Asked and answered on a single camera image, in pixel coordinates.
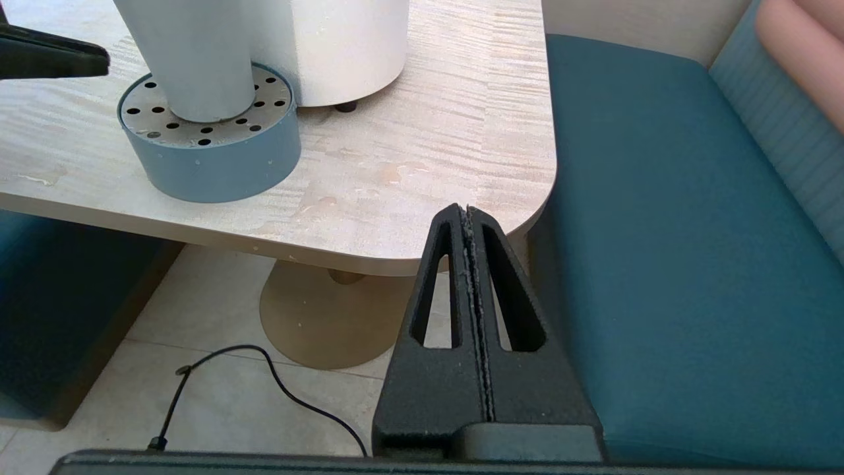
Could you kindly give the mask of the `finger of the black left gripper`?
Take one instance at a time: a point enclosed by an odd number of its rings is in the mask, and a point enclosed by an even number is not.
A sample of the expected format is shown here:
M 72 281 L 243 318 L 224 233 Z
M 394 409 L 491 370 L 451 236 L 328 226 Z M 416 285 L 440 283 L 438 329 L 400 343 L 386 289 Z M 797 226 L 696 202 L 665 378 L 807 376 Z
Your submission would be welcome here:
M 103 46 L 9 24 L 1 9 L 1 79 L 104 77 Z

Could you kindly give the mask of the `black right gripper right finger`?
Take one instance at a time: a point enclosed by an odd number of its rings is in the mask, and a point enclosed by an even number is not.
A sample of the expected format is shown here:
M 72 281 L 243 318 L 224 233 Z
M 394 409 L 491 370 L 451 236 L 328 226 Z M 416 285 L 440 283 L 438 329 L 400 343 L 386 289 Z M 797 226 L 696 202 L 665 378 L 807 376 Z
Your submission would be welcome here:
M 455 450 L 482 462 L 603 462 L 602 427 L 528 284 L 486 212 L 462 223 L 482 420 Z

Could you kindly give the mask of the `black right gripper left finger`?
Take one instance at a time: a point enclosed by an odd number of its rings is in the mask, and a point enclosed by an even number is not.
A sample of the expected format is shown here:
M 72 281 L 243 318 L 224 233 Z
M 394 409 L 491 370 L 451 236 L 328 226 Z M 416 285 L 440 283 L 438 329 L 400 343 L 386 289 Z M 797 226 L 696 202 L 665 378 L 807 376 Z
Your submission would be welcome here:
M 466 210 L 457 204 L 431 222 L 373 418 L 374 457 L 445 457 L 459 430 L 487 420 L 467 223 Z M 426 348 L 443 257 L 449 268 L 451 346 Z

